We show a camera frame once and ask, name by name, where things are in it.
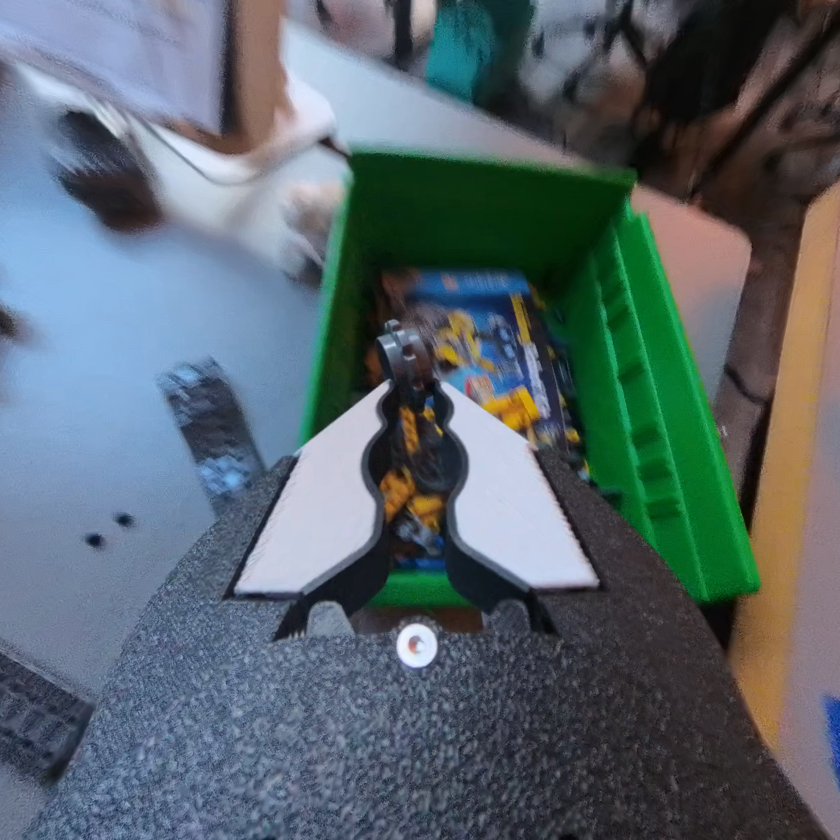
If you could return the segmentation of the grey track strip right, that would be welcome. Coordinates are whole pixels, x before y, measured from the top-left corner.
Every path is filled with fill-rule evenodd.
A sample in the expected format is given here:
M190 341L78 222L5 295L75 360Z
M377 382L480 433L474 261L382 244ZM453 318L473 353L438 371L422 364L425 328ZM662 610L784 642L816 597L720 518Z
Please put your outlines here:
M219 517L266 471L237 396L212 358L178 364L156 382Z

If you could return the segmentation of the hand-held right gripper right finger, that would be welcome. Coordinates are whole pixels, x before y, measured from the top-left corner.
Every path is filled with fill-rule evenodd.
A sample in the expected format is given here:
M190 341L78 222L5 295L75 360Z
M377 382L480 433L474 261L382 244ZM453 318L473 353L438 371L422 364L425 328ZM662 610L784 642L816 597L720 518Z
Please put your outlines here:
M445 555L457 593L490 614L503 601L598 591L598 574L537 451L452 385L437 391L459 458Z

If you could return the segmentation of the robot kit instruction booklet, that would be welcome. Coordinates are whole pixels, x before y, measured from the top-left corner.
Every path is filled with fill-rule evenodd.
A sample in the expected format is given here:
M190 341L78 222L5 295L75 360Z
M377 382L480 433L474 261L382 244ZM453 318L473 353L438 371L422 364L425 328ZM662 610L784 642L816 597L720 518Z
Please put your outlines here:
M385 272L381 288L388 314L419 333L442 383L531 444L585 467L567 348L521 273L403 269Z

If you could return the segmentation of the green plastic bin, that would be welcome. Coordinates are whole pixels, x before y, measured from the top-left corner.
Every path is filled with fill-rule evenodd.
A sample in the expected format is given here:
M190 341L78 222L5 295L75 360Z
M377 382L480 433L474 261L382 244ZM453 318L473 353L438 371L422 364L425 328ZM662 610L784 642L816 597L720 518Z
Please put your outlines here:
M333 221L298 441L361 384L386 268L519 270L570 346L588 465L691 598L760 588L718 430L633 171L357 146Z

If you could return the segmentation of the grey toothed wheel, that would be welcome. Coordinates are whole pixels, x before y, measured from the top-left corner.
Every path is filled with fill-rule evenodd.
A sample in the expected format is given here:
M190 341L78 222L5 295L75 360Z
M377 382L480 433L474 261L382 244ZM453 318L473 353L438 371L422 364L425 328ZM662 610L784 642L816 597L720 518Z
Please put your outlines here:
M400 404L420 413L435 383L433 362L421 334L389 320L375 346L383 374L393 382Z

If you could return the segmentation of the printed instruction sheet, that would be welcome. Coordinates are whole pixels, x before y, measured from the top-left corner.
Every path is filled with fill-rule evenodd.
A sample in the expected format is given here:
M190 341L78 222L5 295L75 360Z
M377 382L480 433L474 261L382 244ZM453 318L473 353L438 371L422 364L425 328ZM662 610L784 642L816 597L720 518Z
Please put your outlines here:
M2 59L217 133L228 12L225 1L2 1Z

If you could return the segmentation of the instruction sheet on stand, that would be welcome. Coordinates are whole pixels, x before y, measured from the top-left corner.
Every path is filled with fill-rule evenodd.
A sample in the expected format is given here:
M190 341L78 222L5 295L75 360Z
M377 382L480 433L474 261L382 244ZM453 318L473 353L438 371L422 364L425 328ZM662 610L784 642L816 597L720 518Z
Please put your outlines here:
M242 172L242 184L263 177L286 160L329 140L335 118L329 102L308 84L289 77L280 56L284 2L229 2L223 88L223 126L219 132L190 122L150 117L81 91L94 108L143 123L178 151L190 142Z

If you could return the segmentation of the crumpled white tissue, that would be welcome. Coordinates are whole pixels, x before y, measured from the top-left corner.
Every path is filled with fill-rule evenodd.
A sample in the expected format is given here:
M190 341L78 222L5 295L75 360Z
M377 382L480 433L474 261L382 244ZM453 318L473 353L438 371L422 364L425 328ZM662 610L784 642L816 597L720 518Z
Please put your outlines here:
M278 260L290 278L318 287L333 221L345 198L339 181L292 182L280 198Z

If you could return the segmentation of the flat grey track strip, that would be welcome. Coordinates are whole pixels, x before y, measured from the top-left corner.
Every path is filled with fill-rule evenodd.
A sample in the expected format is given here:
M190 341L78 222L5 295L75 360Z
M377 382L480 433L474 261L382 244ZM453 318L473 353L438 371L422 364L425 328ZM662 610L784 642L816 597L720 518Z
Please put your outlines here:
M1 759L38 784L57 782L79 748L96 705L1 653Z

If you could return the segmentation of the adjacent grey desk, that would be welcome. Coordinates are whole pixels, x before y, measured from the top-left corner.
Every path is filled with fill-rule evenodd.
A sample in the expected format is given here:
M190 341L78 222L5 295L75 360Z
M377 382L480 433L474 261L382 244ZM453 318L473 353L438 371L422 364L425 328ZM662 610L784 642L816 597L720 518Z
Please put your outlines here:
M762 584L738 609L731 672L765 744L838 838L838 184L805 214L750 530Z

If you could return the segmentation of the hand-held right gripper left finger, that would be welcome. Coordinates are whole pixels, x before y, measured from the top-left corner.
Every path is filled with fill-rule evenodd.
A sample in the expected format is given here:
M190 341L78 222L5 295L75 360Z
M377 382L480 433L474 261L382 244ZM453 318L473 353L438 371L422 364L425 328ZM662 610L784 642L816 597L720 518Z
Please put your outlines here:
M393 390L390 381L379 385L299 448L233 583L235 597L357 611L380 591L388 575L384 503L370 456Z

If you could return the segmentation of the teal box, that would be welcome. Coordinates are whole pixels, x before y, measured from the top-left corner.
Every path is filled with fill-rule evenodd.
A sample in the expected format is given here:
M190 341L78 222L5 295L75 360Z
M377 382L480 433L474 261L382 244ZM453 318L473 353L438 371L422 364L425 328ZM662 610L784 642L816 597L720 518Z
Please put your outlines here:
M461 102L490 105L518 73L533 17L531 1L438 2L426 84Z

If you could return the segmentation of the grey building block assembly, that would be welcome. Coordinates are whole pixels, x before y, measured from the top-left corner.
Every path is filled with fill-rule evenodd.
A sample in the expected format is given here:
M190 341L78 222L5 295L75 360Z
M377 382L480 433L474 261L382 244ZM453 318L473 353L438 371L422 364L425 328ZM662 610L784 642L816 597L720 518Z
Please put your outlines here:
M145 158L89 112L69 110L54 121L52 168L66 193L111 231L132 233L163 218Z

